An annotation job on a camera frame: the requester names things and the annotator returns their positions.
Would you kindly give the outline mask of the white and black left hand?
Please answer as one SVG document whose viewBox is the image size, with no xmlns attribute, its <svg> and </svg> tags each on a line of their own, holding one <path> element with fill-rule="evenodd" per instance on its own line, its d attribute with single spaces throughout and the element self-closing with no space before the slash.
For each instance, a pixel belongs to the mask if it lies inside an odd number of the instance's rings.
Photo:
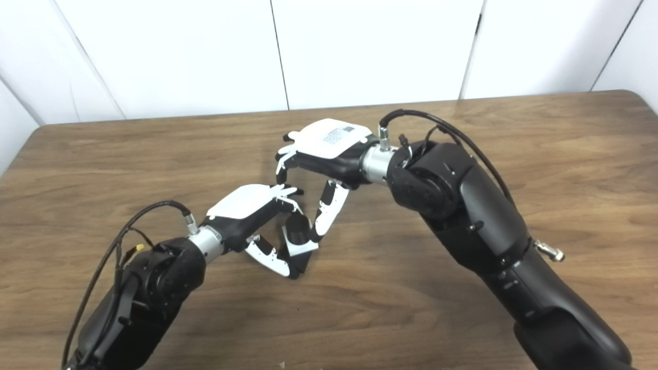
<svg viewBox="0 0 658 370">
<path fill-rule="evenodd" d="M 288 258 L 256 232 L 280 213 L 301 213 L 291 197 L 302 195 L 301 188 L 283 183 L 270 186 L 250 183 L 237 188 L 207 211 L 199 232 L 189 237 L 205 257 L 213 262 L 231 251 L 245 251 L 256 262 L 291 280 L 300 272 Z"/>
</svg>

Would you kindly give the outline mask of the white and black right hand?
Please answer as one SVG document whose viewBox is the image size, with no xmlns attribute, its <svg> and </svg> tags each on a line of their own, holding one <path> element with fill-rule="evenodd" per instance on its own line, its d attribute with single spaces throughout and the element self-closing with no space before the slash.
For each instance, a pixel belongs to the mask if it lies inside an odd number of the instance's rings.
<svg viewBox="0 0 658 370">
<path fill-rule="evenodd" d="M 365 126 L 335 119 L 313 122 L 284 134 L 283 140 L 287 145 L 275 156 L 277 184 L 286 183 L 287 171 L 297 167 L 327 177 L 309 234 L 312 242 L 320 242 L 350 191 L 368 183 L 361 166 L 366 152 L 378 140 Z"/>
</svg>

